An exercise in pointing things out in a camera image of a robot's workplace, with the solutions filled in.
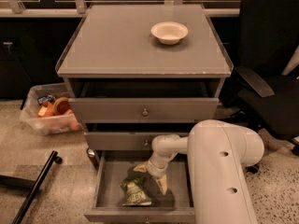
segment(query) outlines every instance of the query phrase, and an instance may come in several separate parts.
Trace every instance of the concrete floor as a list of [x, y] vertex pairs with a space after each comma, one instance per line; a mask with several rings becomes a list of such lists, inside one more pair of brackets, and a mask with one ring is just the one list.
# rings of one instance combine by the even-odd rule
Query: concrete floor
[[[36, 179], [53, 150], [64, 159], [54, 163], [22, 223], [89, 223], [84, 212], [93, 204], [97, 170], [86, 155], [82, 132], [36, 134], [19, 121], [21, 101], [0, 102], [0, 175]], [[216, 118], [227, 110], [219, 108]], [[299, 223], [299, 157], [292, 145], [259, 132], [265, 153], [257, 174], [246, 173], [260, 224]], [[0, 223], [11, 223], [26, 197], [20, 189], [0, 187]]]

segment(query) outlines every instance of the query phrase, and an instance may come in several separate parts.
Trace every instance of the bowl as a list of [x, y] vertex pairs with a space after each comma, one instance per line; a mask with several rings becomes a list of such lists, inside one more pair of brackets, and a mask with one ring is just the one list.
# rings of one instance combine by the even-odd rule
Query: bowl
[[165, 21], [155, 24], [151, 33], [165, 45], [175, 45], [188, 34], [188, 28], [183, 24]]

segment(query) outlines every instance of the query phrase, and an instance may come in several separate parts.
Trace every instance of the green snack bag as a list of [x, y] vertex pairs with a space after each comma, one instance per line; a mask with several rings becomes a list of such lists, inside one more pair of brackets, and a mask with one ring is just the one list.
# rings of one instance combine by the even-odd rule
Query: green snack bag
[[142, 189], [143, 177], [125, 179], [121, 188], [126, 192], [126, 203], [123, 205], [151, 205], [151, 198]]

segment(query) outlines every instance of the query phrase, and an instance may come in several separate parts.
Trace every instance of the white tabletop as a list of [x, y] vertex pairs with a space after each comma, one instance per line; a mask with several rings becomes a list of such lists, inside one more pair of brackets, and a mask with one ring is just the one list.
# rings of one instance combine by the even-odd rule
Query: white tabletop
[[[150, 33], [162, 21], [188, 28], [173, 46]], [[96, 5], [58, 71], [60, 77], [228, 77], [225, 60], [200, 5]]]

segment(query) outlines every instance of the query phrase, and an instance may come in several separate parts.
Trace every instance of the chair backrest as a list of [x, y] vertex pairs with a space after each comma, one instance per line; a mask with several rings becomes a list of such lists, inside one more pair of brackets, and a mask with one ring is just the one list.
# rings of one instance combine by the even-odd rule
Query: chair backrest
[[242, 0], [238, 64], [279, 75], [299, 41], [299, 0]]

